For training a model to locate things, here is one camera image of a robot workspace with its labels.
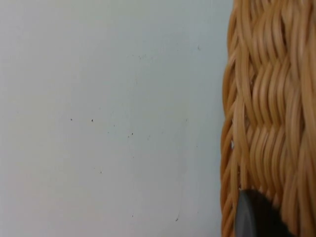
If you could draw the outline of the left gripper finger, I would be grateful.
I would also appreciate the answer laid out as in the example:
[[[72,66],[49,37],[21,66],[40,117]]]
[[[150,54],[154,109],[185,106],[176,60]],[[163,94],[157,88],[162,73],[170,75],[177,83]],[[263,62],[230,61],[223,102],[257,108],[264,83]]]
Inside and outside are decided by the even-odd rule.
[[[236,237],[290,237],[279,211],[259,191],[241,190],[237,202]]]

